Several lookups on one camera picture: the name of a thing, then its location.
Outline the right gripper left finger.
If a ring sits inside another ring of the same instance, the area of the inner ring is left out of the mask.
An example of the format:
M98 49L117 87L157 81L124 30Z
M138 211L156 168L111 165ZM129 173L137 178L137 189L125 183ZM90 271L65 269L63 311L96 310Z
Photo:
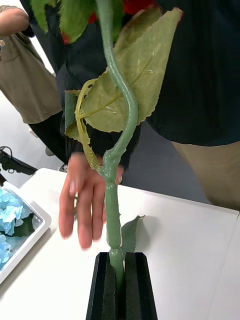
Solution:
M116 320L118 318L117 283L109 254L100 252L94 263L86 312L87 320Z

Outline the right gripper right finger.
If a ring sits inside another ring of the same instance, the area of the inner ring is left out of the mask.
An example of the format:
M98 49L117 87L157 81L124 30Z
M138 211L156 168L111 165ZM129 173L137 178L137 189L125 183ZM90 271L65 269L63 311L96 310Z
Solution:
M142 252L125 254L125 318L127 320L156 320L147 257Z

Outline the person's hand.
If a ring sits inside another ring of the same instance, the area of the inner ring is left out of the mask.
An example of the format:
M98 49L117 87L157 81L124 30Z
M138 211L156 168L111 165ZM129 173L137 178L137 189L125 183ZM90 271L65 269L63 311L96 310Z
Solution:
M84 251L102 236L106 221L105 188L104 178L90 168L85 155L72 154L59 198L58 224L62 238L69 238L76 214L78 240Z

